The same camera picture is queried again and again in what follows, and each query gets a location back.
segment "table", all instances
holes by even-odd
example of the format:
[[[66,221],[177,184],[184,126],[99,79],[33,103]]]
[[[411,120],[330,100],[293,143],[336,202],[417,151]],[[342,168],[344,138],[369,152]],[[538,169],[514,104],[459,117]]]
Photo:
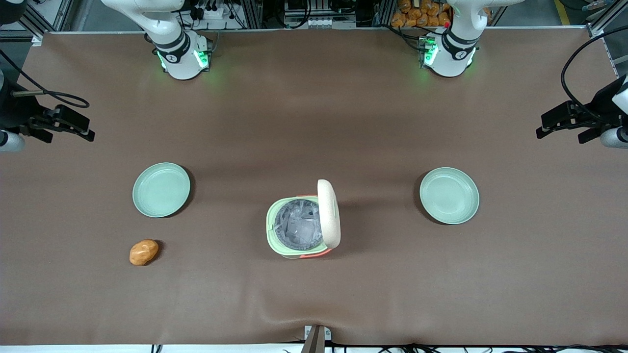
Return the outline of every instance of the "table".
[[[626,343],[626,152],[534,134],[587,38],[487,30],[444,79],[384,30],[225,33],[211,71],[180,82],[141,35],[46,35],[24,69],[88,99],[96,139],[0,156],[0,344],[286,342],[316,323],[340,344]],[[583,101],[613,79],[601,43],[567,77]],[[162,161],[193,198],[150,219],[131,189]],[[420,205],[439,166],[480,190],[465,224]],[[266,211],[319,178],[342,242],[284,259]],[[131,266],[149,237],[160,258]]]

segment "gray trash bag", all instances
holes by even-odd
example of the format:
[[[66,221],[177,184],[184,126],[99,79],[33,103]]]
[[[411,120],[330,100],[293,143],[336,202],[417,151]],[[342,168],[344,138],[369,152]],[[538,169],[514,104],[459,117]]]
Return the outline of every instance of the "gray trash bag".
[[[323,241],[318,204],[310,200],[292,200],[275,217],[274,231],[282,244],[292,250],[309,250]]]

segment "beige lid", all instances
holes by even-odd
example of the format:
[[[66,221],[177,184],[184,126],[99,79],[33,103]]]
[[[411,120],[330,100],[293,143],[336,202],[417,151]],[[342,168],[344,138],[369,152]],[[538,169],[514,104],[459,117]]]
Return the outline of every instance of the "beige lid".
[[[325,179],[318,180],[318,212],[323,242],[333,249],[340,244],[340,214],[332,184]]]

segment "light green plate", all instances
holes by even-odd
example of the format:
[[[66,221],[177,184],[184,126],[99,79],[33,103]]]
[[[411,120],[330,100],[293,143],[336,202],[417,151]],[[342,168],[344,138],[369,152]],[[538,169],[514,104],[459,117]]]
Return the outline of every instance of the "light green plate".
[[[174,163],[148,167],[133,185],[133,203],[148,217],[166,217],[183,206],[190,196],[190,177]]]
[[[421,203],[436,220],[460,224],[470,220],[480,206],[480,192],[464,172],[449,167],[427,173],[419,190]]]

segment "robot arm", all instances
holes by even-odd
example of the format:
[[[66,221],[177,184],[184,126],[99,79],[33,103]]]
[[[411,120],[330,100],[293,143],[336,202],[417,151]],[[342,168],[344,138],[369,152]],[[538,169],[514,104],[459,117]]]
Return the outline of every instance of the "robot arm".
[[[19,20],[26,11],[26,6],[26,0],[0,0],[0,25]],[[26,76],[2,50],[0,50],[0,55]],[[41,85],[28,76],[26,78],[41,90],[28,91],[7,79],[0,71],[0,152],[21,150],[24,147],[24,139],[19,134],[50,143],[53,135],[49,130],[76,134],[87,141],[94,140],[95,134],[89,129],[89,119],[85,116],[62,104],[54,109],[48,109],[41,106],[35,98],[36,95],[41,94],[56,94],[53,96],[57,99],[73,104],[60,98],[60,95],[65,97],[71,95],[46,92]],[[89,106],[87,101],[82,101],[85,105],[80,107]]]
[[[628,78],[626,75],[600,89],[585,107],[593,116],[568,100],[541,116],[542,126],[536,130],[541,139],[554,131],[588,128],[578,135],[580,143],[600,138],[612,148],[628,148]]]
[[[452,25],[439,33],[428,35],[430,47],[423,63],[438,75],[458,76],[471,65],[475,44],[487,26],[484,8],[509,6],[523,0],[448,0],[453,8]]]
[[[0,0],[0,26],[17,22],[27,5],[26,0]]]
[[[171,13],[180,9],[184,1],[102,0],[102,3],[142,27],[157,48],[164,70],[175,79],[188,80],[209,69],[211,52],[206,37],[183,30]]]

